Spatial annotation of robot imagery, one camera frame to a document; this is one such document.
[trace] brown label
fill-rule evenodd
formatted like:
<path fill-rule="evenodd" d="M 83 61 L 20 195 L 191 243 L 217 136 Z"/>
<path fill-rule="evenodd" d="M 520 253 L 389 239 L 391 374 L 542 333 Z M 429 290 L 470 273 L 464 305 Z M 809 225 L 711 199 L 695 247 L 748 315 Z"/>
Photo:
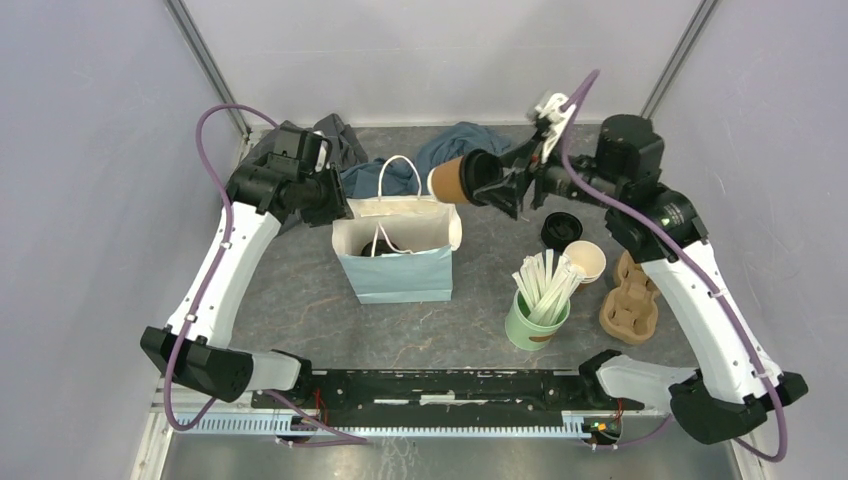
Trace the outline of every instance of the brown label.
<path fill-rule="evenodd" d="M 551 337 L 553 337 L 553 336 L 554 336 L 554 334 L 552 333 L 550 335 L 545 335 L 544 337 L 530 337 L 530 341 L 542 343 L 542 342 L 546 342 L 546 341 L 550 340 Z"/>

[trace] white paper cup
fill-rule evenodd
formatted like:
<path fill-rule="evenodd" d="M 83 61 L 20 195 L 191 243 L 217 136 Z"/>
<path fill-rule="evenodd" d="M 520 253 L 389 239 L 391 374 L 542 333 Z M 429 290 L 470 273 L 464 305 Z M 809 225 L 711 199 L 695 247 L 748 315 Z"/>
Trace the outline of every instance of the white paper cup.
<path fill-rule="evenodd" d="M 586 278 L 580 282 L 589 284 L 601 278 L 604 269 L 607 268 L 607 256 L 601 247 L 586 240 L 577 240 L 572 242 L 563 252 L 571 259 L 571 263 L 582 268 L 586 274 Z"/>
<path fill-rule="evenodd" d="M 522 350 L 541 350 L 550 343 L 551 337 L 565 323 L 570 310 L 571 300 L 566 302 L 565 308 L 557 316 L 557 323 L 549 327 L 540 327 L 527 319 L 530 315 L 530 309 L 524 302 L 521 292 L 515 292 L 512 308 L 509 309 L 506 316 L 506 336 L 516 347 Z"/>

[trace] white wall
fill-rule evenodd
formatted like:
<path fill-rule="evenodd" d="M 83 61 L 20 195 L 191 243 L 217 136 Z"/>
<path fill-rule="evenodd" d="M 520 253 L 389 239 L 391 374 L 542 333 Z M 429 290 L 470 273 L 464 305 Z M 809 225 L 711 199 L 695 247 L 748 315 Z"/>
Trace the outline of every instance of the white wall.
<path fill-rule="evenodd" d="M 309 124 L 523 123 L 603 75 L 584 120 L 638 113 L 698 0 L 186 0 L 238 101 Z"/>
<path fill-rule="evenodd" d="M 126 478 L 219 200 L 216 103 L 159 1 L 0 6 L 0 478 Z M 238 144 L 226 115 L 213 161 Z"/>
<path fill-rule="evenodd" d="M 759 339 L 810 393 L 777 478 L 838 478 L 848 421 L 848 9 L 722 2 L 661 104 L 666 181 L 705 217 Z M 773 422 L 759 432 L 774 447 Z"/>

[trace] bag handle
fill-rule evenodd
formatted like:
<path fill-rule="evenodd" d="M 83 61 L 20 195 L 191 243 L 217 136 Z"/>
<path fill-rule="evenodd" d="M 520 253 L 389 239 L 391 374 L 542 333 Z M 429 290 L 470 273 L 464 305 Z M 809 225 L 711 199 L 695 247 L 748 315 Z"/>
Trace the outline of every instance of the bag handle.
<path fill-rule="evenodd" d="M 415 179 L 418 180 L 418 198 L 421 198 L 421 176 L 418 175 L 418 170 L 415 168 L 415 164 L 413 164 L 410 159 L 404 157 L 403 155 L 395 155 L 386 160 L 386 163 L 383 164 L 383 168 L 380 169 L 380 176 L 377 177 L 377 200 L 383 198 L 383 174 L 386 173 L 386 167 L 388 167 L 389 164 L 392 163 L 392 161 L 399 159 L 406 160 L 406 163 L 409 164 L 409 167 L 412 168 L 412 171 L 415 173 Z"/>
<path fill-rule="evenodd" d="M 392 241 L 389 240 L 389 234 L 386 233 L 386 229 L 383 228 L 383 224 L 377 222 L 377 228 L 374 229 L 374 240 L 371 241 L 371 258 L 374 258 L 374 256 L 377 254 L 377 237 L 380 236 L 380 232 L 383 232 L 383 238 L 386 239 L 386 244 L 395 253 L 413 253 L 412 250 L 398 250 L 397 247 L 392 245 Z"/>

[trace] gift bag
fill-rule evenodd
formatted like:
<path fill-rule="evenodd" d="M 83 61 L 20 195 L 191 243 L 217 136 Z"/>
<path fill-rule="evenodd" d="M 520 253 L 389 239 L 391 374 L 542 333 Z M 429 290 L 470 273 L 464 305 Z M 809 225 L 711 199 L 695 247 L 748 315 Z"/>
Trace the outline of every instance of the gift bag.
<path fill-rule="evenodd" d="M 383 174 L 395 160 L 412 167 L 418 195 L 383 197 Z M 453 204 L 421 195 L 421 177 L 408 158 L 386 160 L 376 198 L 348 204 L 353 218 L 333 222 L 333 250 L 360 303 L 451 299 L 453 251 L 462 241 L 462 223 Z M 379 250 L 387 253 L 378 255 Z"/>

